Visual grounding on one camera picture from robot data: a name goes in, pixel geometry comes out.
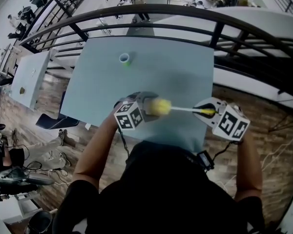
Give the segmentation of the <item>dark blue chair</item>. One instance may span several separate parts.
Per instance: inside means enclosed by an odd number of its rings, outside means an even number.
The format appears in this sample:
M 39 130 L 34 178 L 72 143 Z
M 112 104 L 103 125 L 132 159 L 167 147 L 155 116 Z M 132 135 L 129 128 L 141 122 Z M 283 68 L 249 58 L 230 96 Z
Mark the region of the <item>dark blue chair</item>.
M 47 130 L 53 130 L 53 129 L 75 127 L 79 124 L 80 122 L 79 120 L 61 114 L 61 108 L 62 108 L 65 93 L 66 91 L 64 91 L 62 94 L 58 117 L 54 119 L 49 117 L 47 114 L 42 114 L 37 120 L 36 126 L 41 127 L 43 129 L 47 129 Z

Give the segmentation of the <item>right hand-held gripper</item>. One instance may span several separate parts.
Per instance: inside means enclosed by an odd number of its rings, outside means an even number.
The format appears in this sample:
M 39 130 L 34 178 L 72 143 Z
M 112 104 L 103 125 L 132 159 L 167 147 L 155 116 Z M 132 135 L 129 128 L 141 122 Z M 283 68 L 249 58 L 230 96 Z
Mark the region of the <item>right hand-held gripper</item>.
M 198 102 L 194 108 L 219 108 L 220 100 L 210 97 Z M 230 141 L 240 141 L 247 131 L 250 120 L 244 115 L 235 103 L 226 104 L 219 108 L 220 118 L 217 113 L 205 114 L 193 112 L 193 115 L 212 128 L 212 133 Z

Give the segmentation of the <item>green cup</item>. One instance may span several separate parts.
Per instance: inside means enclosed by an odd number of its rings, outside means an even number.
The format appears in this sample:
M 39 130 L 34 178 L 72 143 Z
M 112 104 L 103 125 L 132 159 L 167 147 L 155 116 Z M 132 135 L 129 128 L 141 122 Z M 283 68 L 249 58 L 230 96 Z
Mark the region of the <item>green cup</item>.
M 119 61 L 124 66 L 129 66 L 131 64 L 130 55 L 128 53 L 120 54 Z

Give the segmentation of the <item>person's left forearm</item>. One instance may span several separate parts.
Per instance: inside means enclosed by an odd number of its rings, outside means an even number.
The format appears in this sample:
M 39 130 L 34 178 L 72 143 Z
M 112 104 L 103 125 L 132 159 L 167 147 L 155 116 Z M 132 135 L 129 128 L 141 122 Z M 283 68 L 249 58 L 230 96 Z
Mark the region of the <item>person's left forearm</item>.
M 111 113 L 99 126 L 92 139 L 79 157 L 73 181 L 85 180 L 99 188 L 99 182 L 105 169 L 109 150 L 118 124 Z

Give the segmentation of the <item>person's right forearm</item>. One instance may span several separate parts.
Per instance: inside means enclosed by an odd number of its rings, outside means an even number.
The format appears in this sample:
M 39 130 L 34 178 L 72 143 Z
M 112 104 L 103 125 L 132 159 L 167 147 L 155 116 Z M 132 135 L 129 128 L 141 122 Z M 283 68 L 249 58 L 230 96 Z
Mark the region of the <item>person's right forearm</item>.
M 237 148 L 237 172 L 235 201 L 262 195 L 263 178 L 260 155 L 250 130 L 243 136 Z

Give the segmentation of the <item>wooden table with metal legs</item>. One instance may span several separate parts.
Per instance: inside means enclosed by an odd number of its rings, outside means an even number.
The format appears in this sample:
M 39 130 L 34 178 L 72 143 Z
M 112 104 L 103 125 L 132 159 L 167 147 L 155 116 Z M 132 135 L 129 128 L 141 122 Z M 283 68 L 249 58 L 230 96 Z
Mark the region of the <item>wooden table with metal legs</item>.
M 285 129 L 293 128 L 293 114 L 286 114 L 274 126 L 268 129 L 268 133 L 273 133 Z

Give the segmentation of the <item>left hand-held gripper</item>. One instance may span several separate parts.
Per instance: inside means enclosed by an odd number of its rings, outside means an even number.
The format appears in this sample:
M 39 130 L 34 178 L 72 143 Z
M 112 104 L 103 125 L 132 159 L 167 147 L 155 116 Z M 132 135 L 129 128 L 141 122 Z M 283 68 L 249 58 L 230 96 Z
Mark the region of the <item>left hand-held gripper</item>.
M 136 92 L 128 97 L 121 98 L 116 107 L 120 106 L 114 113 L 114 117 L 118 123 L 120 130 L 136 130 L 138 127 L 144 125 L 145 122 L 158 120 L 160 117 L 157 115 L 142 115 L 140 106 L 138 104 L 138 95 L 140 100 L 154 99 L 158 94 L 150 91 Z

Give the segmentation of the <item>grey waste bin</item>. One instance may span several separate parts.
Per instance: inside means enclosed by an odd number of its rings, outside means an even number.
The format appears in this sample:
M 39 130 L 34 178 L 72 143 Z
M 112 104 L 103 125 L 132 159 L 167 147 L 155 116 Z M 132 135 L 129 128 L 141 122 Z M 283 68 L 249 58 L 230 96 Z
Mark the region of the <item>grey waste bin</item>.
M 52 234 L 53 216 L 48 211 L 39 211 L 27 225 L 27 234 Z

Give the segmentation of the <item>person's black shirt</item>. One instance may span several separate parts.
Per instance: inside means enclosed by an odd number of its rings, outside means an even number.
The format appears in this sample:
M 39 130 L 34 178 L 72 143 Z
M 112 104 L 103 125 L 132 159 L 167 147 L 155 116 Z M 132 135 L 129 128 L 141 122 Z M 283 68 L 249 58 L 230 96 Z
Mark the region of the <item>person's black shirt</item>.
M 195 156 L 147 141 L 135 145 L 121 178 L 98 191 L 70 184 L 55 216 L 53 234 L 261 234 L 262 202 L 240 202 L 210 181 Z

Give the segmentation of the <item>black metal railing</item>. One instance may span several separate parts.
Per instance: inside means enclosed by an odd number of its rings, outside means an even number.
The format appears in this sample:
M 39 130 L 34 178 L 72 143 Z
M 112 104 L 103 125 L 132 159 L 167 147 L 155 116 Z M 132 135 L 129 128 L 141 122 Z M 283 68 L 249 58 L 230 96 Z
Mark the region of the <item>black metal railing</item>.
M 32 53 L 57 48 L 77 57 L 98 37 L 176 40 L 214 51 L 215 83 L 293 107 L 293 16 L 259 8 L 124 5 L 63 19 L 26 34 Z

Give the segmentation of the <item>white table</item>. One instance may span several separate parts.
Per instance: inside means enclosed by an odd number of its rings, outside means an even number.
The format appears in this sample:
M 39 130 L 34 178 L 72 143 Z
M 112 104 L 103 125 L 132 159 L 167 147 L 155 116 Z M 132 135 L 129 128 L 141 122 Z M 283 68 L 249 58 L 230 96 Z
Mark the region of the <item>white table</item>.
M 43 77 L 50 61 L 72 72 L 73 68 L 55 57 L 57 50 L 49 50 L 21 58 L 11 85 L 10 97 L 23 106 L 34 110 L 39 97 Z

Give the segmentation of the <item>black chest-worn device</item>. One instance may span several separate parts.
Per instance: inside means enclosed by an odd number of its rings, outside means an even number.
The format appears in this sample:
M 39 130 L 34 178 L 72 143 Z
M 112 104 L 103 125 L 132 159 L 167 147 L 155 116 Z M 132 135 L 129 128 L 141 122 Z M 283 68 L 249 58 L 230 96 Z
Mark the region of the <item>black chest-worn device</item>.
M 209 170 L 214 169 L 214 162 L 207 151 L 202 151 L 198 153 L 196 156 L 203 170 L 208 172 Z

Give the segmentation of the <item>yellow sponge brush white handle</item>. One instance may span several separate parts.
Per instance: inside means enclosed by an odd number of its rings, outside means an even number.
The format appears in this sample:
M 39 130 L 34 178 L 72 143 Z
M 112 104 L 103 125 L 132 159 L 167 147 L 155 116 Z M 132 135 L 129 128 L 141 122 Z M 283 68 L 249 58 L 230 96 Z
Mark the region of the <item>yellow sponge brush white handle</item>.
M 192 113 L 202 113 L 207 115 L 216 114 L 217 111 L 214 109 L 195 109 L 195 108 L 183 108 L 172 106 L 171 101 L 165 99 L 153 99 L 149 104 L 150 112 L 153 115 L 163 116 L 168 115 L 172 110 L 175 111 L 185 111 Z

